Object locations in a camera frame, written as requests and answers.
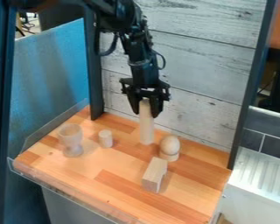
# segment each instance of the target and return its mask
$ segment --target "wooden plank wall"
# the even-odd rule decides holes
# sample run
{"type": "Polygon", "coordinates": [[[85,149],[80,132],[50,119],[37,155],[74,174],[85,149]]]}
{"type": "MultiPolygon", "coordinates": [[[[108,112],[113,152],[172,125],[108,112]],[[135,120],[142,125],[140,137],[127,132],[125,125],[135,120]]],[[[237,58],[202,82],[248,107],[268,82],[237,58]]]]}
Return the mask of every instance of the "wooden plank wall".
{"type": "MultiPolygon", "coordinates": [[[[161,79],[172,100],[158,127],[230,151],[266,0],[136,0],[154,48],[167,59],[161,79]]],[[[103,35],[102,49],[112,36],[103,35]]],[[[135,118],[118,79],[130,76],[123,49],[102,59],[106,107],[135,118]]]]}

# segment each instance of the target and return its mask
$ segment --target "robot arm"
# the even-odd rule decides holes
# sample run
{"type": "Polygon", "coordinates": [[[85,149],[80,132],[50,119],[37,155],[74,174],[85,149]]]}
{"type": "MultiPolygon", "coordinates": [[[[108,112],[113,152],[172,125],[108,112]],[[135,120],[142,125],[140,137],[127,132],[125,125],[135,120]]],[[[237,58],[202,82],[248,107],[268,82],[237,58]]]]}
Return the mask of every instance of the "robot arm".
{"type": "MultiPolygon", "coordinates": [[[[54,4],[57,0],[11,0],[11,4],[26,11],[39,11],[54,4]]],[[[102,32],[113,32],[114,39],[106,52],[99,52],[99,38],[95,47],[97,54],[107,56],[116,49],[121,40],[124,53],[129,56],[132,78],[120,79],[122,93],[126,94],[135,114],[139,113],[139,102],[150,100],[153,117],[163,110],[164,101],[169,101],[169,85],[159,79],[158,70],[165,67],[165,58],[152,49],[152,36],[147,27],[146,17],[133,0],[63,0],[69,3],[85,4],[96,15],[96,27],[102,32]],[[163,59],[158,66],[157,56],[163,59]]]]}

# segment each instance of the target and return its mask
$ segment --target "wooden toy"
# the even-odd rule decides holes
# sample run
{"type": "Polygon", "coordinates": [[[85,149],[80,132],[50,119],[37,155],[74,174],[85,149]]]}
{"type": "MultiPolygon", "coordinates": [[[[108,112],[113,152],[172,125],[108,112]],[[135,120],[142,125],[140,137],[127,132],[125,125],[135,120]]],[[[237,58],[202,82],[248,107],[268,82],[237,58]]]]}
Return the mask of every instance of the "wooden toy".
{"type": "Polygon", "coordinates": [[[63,124],[58,132],[59,141],[65,146],[63,154],[74,158],[83,153],[81,141],[83,132],[81,126],[75,123],[63,124]]]}
{"type": "Polygon", "coordinates": [[[142,186],[150,192],[158,193],[163,176],[167,173],[167,161],[153,157],[142,177],[142,186]]]}

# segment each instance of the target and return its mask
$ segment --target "wooden sphere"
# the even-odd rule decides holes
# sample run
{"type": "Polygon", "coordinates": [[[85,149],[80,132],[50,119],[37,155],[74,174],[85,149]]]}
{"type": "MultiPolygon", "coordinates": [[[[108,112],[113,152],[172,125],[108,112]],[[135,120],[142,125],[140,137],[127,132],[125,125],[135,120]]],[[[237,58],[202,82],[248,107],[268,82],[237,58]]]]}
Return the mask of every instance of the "wooden sphere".
{"type": "Polygon", "coordinates": [[[160,142],[159,156],[169,162],[178,160],[179,158],[179,139],[175,136],[166,136],[160,142]]]}

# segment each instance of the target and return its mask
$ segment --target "wooden block on table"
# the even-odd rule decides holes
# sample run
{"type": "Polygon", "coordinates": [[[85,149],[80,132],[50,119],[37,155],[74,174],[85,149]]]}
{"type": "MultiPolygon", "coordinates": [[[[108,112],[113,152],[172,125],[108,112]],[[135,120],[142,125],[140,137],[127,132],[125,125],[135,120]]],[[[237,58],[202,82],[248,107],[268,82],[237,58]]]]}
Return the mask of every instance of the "wooden block on table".
{"type": "Polygon", "coordinates": [[[167,161],[153,157],[142,177],[142,186],[150,192],[158,193],[163,176],[167,173],[167,161]]]}

